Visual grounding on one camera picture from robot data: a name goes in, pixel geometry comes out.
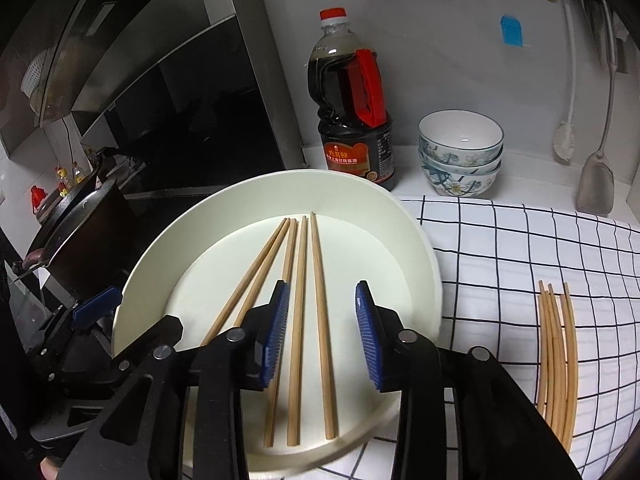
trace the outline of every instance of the white round pan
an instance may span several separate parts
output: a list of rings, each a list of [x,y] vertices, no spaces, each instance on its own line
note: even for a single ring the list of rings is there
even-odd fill
[[[415,219],[385,189],[347,174],[297,170],[253,178],[203,200],[169,225],[134,268],[116,312],[114,355],[164,314],[179,317],[184,326],[176,349],[199,345],[282,218],[300,220],[311,211],[318,215],[339,436],[324,438],[309,231],[301,444],[286,444],[296,243],[272,448],[262,445],[266,394],[242,392],[244,446],[252,478],[280,478],[336,460],[398,412],[399,394],[377,393],[368,377],[354,292],[360,280],[367,280],[376,304],[398,312],[406,327],[429,338],[438,335],[442,285],[433,248]],[[268,303],[282,276],[286,244],[285,238],[256,305]],[[232,326],[241,304],[242,300],[223,331]],[[195,414],[191,400],[186,465],[192,462]]]

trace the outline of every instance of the metal spatula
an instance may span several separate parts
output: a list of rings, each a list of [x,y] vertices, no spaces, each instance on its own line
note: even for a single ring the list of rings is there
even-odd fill
[[[584,163],[578,184],[576,205],[580,211],[594,215],[606,216],[613,209],[613,172],[609,167],[609,161],[604,156],[604,145],[609,135],[611,124],[611,111],[613,108],[613,90],[618,69],[618,53],[616,50],[616,38],[613,35],[611,11],[606,0],[602,0],[602,10],[607,27],[607,57],[609,59],[609,103],[607,105],[607,118],[604,123],[604,132],[598,151],[591,153]]]

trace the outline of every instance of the soy sauce bottle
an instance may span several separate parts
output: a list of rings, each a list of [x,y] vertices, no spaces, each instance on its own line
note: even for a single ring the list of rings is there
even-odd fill
[[[318,131],[327,166],[392,189],[392,120],[377,54],[349,29],[343,8],[325,9],[320,19],[324,36],[311,52],[307,81],[319,106]]]

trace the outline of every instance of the bottle label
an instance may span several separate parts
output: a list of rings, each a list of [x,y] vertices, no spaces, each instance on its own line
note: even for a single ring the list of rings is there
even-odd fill
[[[353,144],[326,142],[324,156],[329,170],[361,176],[376,184],[394,174],[390,131]]]

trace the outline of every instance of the person's hand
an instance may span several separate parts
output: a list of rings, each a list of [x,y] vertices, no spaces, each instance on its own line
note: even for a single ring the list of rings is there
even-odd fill
[[[57,468],[53,462],[49,461],[48,458],[45,458],[40,462],[40,470],[42,471],[42,476],[44,476],[45,480],[56,480],[59,468]]]

